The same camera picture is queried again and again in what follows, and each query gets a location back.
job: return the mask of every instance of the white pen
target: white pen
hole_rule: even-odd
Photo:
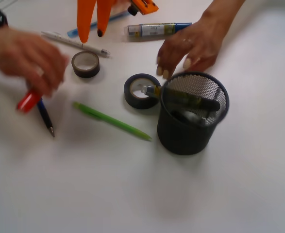
[[[55,32],[42,32],[42,34],[48,38],[51,38],[51,39],[55,39],[55,40],[58,40],[58,41],[61,41],[61,42],[64,42],[66,44],[69,44],[69,45],[72,45],[72,46],[75,46],[75,47],[78,47],[78,48],[81,48],[83,50],[86,50],[86,51],[90,51],[90,52],[94,52],[94,53],[97,53],[99,55],[104,55],[104,56],[108,56],[110,55],[110,52],[107,51],[107,50],[99,50],[97,48],[94,48],[94,47],[91,47],[87,44],[84,44],[82,43],[81,41],[76,41],[76,40],[72,40],[68,37],[65,37],[65,36],[62,36],[60,35],[59,33],[55,33]]]

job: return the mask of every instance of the green pencil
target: green pencil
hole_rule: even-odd
[[[146,133],[144,133],[144,132],[142,132],[142,131],[140,131],[140,130],[138,130],[138,129],[136,129],[136,128],[128,125],[128,124],[125,124],[125,123],[123,123],[123,122],[121,122],[119,120],[116,120],[116,119],[114,119],[114,118],[112,118],[110,116],[107,116],[107,115],[105,115],[105,114],[103,114],[101,112],[98,112],[95,109],[87,107],[84,104],[81,104],[81,103],[78,103],[78,102],[74,102],[73,106],[75,108],[77,108],[77,109],[80,109],[83,113],[85,113],[85,114],[87,114],[87,115],[89,115],[91,117],[94,117],[94,118],[96,118],[98,120],[103,120],[105,122],[108,122],[108,123],[110,123],[110,124],[112,124],[114,126],[117,126],[117,127],[121,128],[121,129],[123,129],[123,130],[126,130],[127,132],[130,132],[131,134],[136,135],[136,136],[138,136],[138,137],[140,137],[142,139],[149,140],[149,141],[151,141],[151,139],[152,139]]]

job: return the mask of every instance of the black tape roll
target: black tape roll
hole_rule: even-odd
[[[159,81],[149,74],[135,74],[131,76],[124,84],[124,95],[126,102],[136,109],[148,109],[155,106],[159,99],[154,97],[138,97],[134,91],[141,90],[141,85],[161,86]]]
[[[74,73],[81,78],[92,78],[100,70],[99,57],[93,52],[83,51],[75,54],[71,64]]]

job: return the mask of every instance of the blue pen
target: blue pen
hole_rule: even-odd
[[[110,19],[109,19],[109,22],[114,21],[114,20],[116,20],[116,19],[118,19],[118,18],[122,18],[122,17],[128,16],[128,15],[130,15],[128,11],[123,11],[123,12],[121,12],[121,13],[119,13],[119,14],[116,14],[116,15],[114,15],[114,16],[111,16]],[[95,27],[97,27],[97,22],[92,23],[92,24],[90,25],[90,28],[89,28],[89,29],[92,30],[92,29],[95,28]],[[71,30],[71,31],[67,32],[67,35],[68,35],[70,38],[77,37],[77,36],[79,35],[78,29],[76,28],[76,29],[74,29],[74,30]]]
[[[42,99],[40,100],[40,102],[37,104],[37,108],[39,109],[39,112],[40,112],[40,115],[47,127],[47,129],[49,130],[49,132],[51,133],[51,135],[53,137],[55,137],[55,133],[54,133],[54,129],[53,129],[53,124],[51,123],[51,120],[50,120],[50,116],[43,104],[43,101]]]

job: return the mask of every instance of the mesh cup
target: mesh cup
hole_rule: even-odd
[[[219,109],[209,111],[193,105],[175,104],[171,101],[173,91],[207,101],[217,101]],[[202,72],[174,75],[163,85],[160,102],[158,137],[166,149],[179,155],[192,155],[202,151],[217,124],[225,118],[229,110],[229,96],[224,86],[216,78]]]

